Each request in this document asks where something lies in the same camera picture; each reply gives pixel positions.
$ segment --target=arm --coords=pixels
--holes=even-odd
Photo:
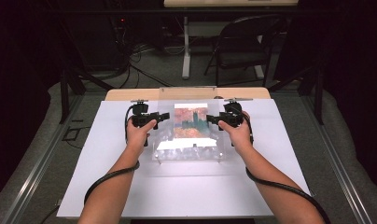
[[[135,166],[143,152],[147,132],[156,123],[156,120],[153,119],[144,127],[136,128],[131,120],[128,121],[127,146],[116,163],[107,172],[108,174]],[[93,190],[84,205],[78,223],[119,223],[132,181],[133,172],[117,175],[100,184]]]
[[[244,164],[252,175],[257,178],[289,185],[296,189],[300,187],[284,173],[279,171],[261,156],[249,141],[249,128],[244,122],[237,128],[224,121],[218,125],[229,135],[235,150],[244,160]],[[323,223],[316,208],[301,196],[286,191],[256,183],[259,192],[269,205],[276,218],[281,223]]]

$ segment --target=black chair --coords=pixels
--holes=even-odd
[[[266,65],[262,86],[265,87],[274,38],[286,28],[286,19],[279,15],[261,15],[244,17],[226,25],[217,38],[214,38],[212,58],[206,67],[204,75],[210,66],[216,67],[216,86],[218,84],[218,68],[247,68],[249,66]]]

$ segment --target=forearm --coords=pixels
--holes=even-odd
[[[108,173],[134,167],[138,157],[138,153],[126,148]],[[132,181],[133,172],[130,172],[114,176],[101,183],[86,201],[78,223],[118,223]]]
[[[253,176],[300,188],[252,147],[245,146],[244,149],[239,149],[247,169]],[[323,223],[315,207],[301,196],[284,189],[256,184],[267,205],[281,223]]]

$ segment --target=colorful printed image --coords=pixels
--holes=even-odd
[[[209,137],[209,126],[206,122],[207,104],[175,105],[175,138]]]

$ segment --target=hand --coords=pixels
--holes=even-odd
[[[249,118],[249,115],[245,111],[243,111],[243,113]],[[240,151],[245,148],[252,148],[252,143],[250,142],[250,130],[245,119],[243,123],[236,128],[231,127],[223,120],[220,120],[218,125],[230,135],[232,144],[235,146],[235,149],[239,154],[241,154]]]
[[[129,119],[127,125],[127,148],[134,148],[142,153],[145,141],[150,136],[148,132],[156,126],[156,124],[157,121],[153,119],[145,126],[138,128],[133,126],[133,120]]]

